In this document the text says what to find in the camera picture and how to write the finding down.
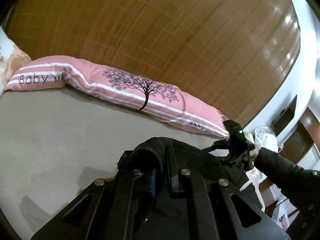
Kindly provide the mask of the person's right hand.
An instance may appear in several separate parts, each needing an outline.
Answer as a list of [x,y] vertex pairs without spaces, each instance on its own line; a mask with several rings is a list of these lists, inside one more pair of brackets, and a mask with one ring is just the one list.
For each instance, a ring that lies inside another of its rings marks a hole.
[[251,162],[254,162],[256,160],[256,158],[258,157],[259,153],[260,153],[260,150],[258,148],[251,150],[249,152],[249,160]]

